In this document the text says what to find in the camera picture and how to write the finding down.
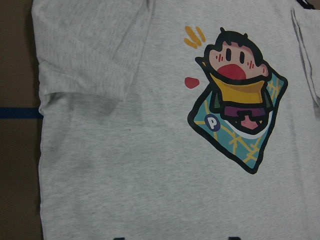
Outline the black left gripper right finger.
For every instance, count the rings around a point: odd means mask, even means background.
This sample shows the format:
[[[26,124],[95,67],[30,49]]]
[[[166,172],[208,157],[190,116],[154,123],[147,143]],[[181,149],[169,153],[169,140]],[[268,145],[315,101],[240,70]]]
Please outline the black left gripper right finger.
[[[239,236],[229,236],[228,240],[241,240]]]

